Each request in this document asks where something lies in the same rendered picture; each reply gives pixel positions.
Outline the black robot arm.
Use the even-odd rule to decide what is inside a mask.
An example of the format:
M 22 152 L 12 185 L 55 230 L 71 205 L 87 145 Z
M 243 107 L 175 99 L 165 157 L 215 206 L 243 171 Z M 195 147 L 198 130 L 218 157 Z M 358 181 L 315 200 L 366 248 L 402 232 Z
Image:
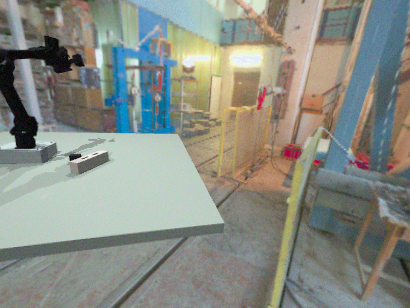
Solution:
M 14 128 L 9 133 L 15 136 L 15 149 L 33 149 L 36 147 L 38 123 L 36 117 L 29 116 L 13 86 L 15 59 L 42 59 L 46 66 L 60 65 L 61 57 L 68 57 L 64 46 L 59 47 L 59 39 L 44 36 L 45 46 L 28 48 L 27 50 L 0 49 L 0 92 L 2 92 L 13 115 Z M 5 64 L 1 64 L 5 60 Z M 26 133 L 22 133 L 26 132 Z

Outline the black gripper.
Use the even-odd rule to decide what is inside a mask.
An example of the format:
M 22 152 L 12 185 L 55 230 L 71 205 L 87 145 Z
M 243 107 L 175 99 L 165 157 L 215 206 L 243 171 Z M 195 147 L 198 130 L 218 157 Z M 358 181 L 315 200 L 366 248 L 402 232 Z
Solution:
M 68 57 L 63 57 L 62 55 L 59 54 L 59 56 L 62 59 L 62 62 L 60 65 L 54 65 L 53 64 L 53 69 L 56 73 L 63 73 L 63 72 L 67 72 L 67 71 L 72 71 L 70 65 L 72 63 L 75 64 L 75 66 L 79 66 L 79 67 L 84 67 L 85 64 L 83 62 L 82 56 L 80 56 L 79 54 L 75 54 L 72 56 L 72 59 L 68 59 Z

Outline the black two-prong plug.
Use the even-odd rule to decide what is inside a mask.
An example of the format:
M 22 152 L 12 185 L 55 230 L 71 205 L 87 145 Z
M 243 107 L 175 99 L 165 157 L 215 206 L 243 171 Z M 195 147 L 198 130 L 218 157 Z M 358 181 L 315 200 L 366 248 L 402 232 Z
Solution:
M 80 158 L 80 157 L 81 157 L 81 154 L 70 154 L 70 155 L 69 155 L 70 161 L 75 160 L 75 159 L 78 159 L 78 158 Z

